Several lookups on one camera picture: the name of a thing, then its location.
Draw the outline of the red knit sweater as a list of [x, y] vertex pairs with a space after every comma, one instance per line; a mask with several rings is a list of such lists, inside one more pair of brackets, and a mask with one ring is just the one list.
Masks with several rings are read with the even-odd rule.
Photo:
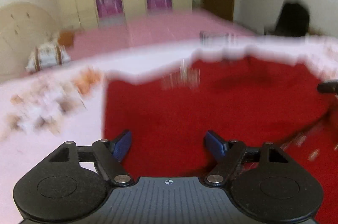
[[104, 136], [132, 132], [124, 167], [139, 176], [202, 176], [215, 164], [203, 145], [209, 130], [248, 146], [279, 144], [322, 185], [317, 220], [337, 222], [337, 99], [317, 91], [319, 79], [294, 66], [253, 57], [196, 61], [195, 88], [167, 78], [133, 85], [111, 80]]

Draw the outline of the black bag on chair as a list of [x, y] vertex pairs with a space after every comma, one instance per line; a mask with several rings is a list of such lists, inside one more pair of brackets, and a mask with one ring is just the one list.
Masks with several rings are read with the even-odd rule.
[[273, 34], [303, 37], [309, 30], [310, 12], [302, 0], [284, 0]]

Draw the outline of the white floral bed sheet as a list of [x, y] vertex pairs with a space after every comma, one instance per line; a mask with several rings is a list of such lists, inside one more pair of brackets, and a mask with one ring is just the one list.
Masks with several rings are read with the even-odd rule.
[[133, 85], [167, 78], [172, 87], [195, 88], [196, 61], [246, 57], [294, 66], [316, 78], [337, 78], [337, 39], [237, 37], [233, 44], [204, 46], [198, 40], [123, 49], [75, 61], [1, 85], [1, 222], [21, 216], [15, 183], [61, 143], [90, 144], [104, 136], [106, 91], [111, 80]]

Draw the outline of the folded dark striped garment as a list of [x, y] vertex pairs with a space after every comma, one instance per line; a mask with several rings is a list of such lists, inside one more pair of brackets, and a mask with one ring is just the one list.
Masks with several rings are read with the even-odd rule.
[[214, 45], [228, 45], [233, 44], [237, 40], [237, 36], [231, 33], [211, 33], [211, 32], [200, 32], [199, 39], [204, 46]]

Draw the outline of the white patterned pillow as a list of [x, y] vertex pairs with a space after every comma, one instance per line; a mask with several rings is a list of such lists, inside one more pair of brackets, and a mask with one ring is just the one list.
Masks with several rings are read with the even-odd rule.
[[47, 42], [33, 49], [28, 59], [26, 71], [35, 73], [53, 66], [67, 64], [70, 61], [71, 57], [64, 46]]

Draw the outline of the orange brown pillow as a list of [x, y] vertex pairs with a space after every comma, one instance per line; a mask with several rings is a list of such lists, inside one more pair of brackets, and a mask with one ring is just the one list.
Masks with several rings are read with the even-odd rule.
[[74, 31], [63, 30], [59, 32], [58, 44], [66, 48], [74, 46], [75, 33]]

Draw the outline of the cream headboard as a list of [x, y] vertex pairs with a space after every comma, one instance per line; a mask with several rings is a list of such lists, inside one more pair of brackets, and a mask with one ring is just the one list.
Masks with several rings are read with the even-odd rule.
[[21, 77], [36, 46], [60, 29], [43, 8], [29, 2], [1, 7], [1, 83]]

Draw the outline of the pink bed cover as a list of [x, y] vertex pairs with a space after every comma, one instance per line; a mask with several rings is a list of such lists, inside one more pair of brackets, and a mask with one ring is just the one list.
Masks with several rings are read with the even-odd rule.
[[157, 13], [121, 25], [79, 31], [73, 46], [66, 51], [75, 61], [138, 46], [194, 40], [199, 38], [200, 32], [255, 35], [253, 31], [205, 10], [188, 10]]

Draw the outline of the purple poster lower left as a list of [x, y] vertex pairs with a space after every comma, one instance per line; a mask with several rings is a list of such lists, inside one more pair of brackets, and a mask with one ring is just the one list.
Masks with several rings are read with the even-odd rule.
[[123, 13], [122, 0], [96, 0], [99, 18], [107, 18]]

